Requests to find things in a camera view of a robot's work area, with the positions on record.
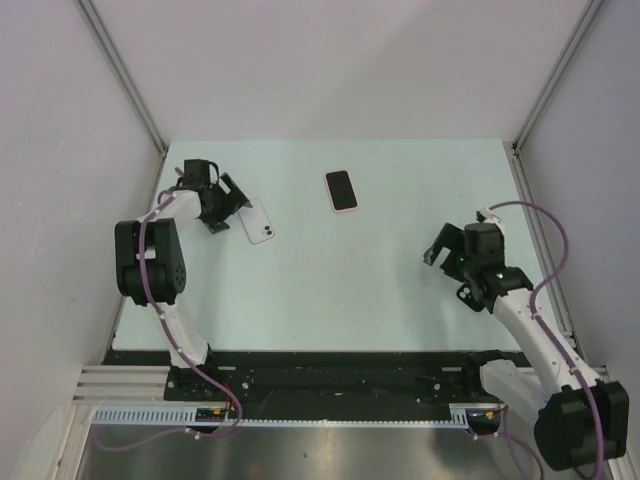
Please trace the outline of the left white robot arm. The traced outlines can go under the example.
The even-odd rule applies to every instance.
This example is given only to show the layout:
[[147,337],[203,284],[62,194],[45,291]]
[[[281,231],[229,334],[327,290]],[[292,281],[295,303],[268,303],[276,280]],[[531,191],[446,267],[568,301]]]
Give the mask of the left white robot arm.
[[182,229],[199,222],[212,234],[230,228],[228,219],[252,206],[228,173],[210,160],[187,159],[176,183],[161,191],[150,211],[114,228],[116,283],[120,293],[147,309],[168,343],[171,365],[192,368],[186,387],[197,398],[214,397],[221,376],[204,365],[210,347],[190,319],[182,295],[187,267]]

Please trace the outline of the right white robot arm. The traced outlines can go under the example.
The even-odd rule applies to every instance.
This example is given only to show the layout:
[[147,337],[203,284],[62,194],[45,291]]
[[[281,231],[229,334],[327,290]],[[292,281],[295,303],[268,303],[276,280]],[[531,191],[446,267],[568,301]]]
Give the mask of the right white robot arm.
[[461,376],[473,401],[493,395],[533,428],[539,453],[555,471],[620,458],[627,451],[629,395],[605,381],[533,309],[533,285],[524,271],[505,263],[502,225],[485,220],[459,228],[445,224],[423,261],[433,265],[442,250],[443,273],[458,281],[458,299],[475,312],[492,314],[513,336],[535,376],[522,374],[497,350],[481,352]]

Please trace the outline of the lilac white phone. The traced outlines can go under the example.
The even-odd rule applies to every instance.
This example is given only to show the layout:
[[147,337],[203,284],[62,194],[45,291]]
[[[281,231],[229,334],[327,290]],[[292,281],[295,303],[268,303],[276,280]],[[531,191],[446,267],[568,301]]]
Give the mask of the lilac white phone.
[[275,237],[272,222],[258,198],[251,199],[249,206],[239,210],[239,218],[251,244],[258,245]]

